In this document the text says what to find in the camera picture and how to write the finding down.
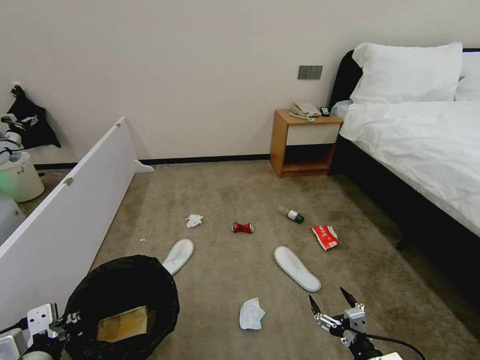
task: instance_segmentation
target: black bag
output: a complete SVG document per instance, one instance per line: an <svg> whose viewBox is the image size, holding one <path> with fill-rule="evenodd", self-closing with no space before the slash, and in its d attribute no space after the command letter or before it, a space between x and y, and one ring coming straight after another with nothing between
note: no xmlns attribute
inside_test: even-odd
<svg viewBox="0 0 480 360"><path fill-rule="evenodd" d="M11 93L16 99L8 114L15 115L18 123L8 122L9 130L21 136L23 148L31 149L42 145L61 148L57 135L47 122L47 111L29 100L20 86L16 85Z"/></svg>
<svg viewBox="0 0 480 360"><path fill-rule="evenodd" d="M140 306L155 311L149 336L97 341L99 320ZM68 299L65 314L79 312L81 335L72 333L65 350L72 360L146 359L175 329L179 311L175 281L157 258L135 255L112 260L90 272Z"/></svg>

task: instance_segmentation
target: remote control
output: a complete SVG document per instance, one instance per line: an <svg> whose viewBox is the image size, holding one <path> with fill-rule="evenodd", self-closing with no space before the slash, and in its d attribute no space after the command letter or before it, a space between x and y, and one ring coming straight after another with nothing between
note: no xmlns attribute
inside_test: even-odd
<svg viewBox="0 0 480 360"><path fill-rule="evenodd" d="M320 112L321 112L321 115L324 117L324 118L328 118L330 116L330 112L329 112L329 108L328 107L325 107L325 106L322 106L320 108Z"/></svg>

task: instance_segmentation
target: white panel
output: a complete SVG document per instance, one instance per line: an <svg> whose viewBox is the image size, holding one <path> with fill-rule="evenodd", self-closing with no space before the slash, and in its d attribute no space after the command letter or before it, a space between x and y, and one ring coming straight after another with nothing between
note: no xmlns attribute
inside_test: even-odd
<svg viewBox="0 0 480 360"><path fill-rule="evenodd" d="M340 124L290 125L287 145L333 144L337 141Z"/></svg>
<svg viewBox="0 0 480 360"><path fill-rule="evenodd" d="M0 329L68 297L87 274L134 176L125 118L115 124L0 246Z"/></svg>

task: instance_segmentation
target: robotic arm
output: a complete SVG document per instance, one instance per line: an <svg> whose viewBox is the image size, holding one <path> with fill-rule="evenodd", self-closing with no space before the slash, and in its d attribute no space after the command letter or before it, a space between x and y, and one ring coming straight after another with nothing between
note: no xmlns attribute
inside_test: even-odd
<svg viewBox="0 0 480 360"><path fill-rule="evenodd" d="M24 330L15 327L0 334L0 360L59 360L64 343L81 327L78 312L59 318L57 305L51 303L28 311L26 324Z"/></svg>
<svg viewBox="0 0 480 360"><path fill-rule="evenodd" d="M313 320L315 323L322 330L340 338L341 343L350 350L354 360L402 360L396 352L383 355L381 351L375 348L371 339L404 345L417 352L422 360L425 360L424 355L409 343L389 337L368 334L365 305L355 300L353 295L342 287L340 290L348 302L348 305L351 306L351 308L345 310L343 314L330 317L322 313L311 295L308 296L310 299L310 308L313 312Z"/></svg>
<svg viewBox="0 0 480 360"><path fill-rule="evenodd" d="M6 124L21 125L15 115L6 114L1 117ZM16 132L0 130L0 165L8 161L16 162L22 157L22 138Z"/></svg>

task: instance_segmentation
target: black headboard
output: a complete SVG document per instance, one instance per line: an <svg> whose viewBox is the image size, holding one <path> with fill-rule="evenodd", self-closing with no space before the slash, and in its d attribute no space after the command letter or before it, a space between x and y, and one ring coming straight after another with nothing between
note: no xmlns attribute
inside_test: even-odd
<svg viewBox="0 0 480 360"><path fill-rule="evenodd" d="M480 48L464 48L463 52L480 52ZM350 95L352 95L357 83L362 77L362 69L352 59L353 53L354 51L350 50L340 61L331 92L330 103L328 104L330 110L339 101L350 99Z"/></svg>

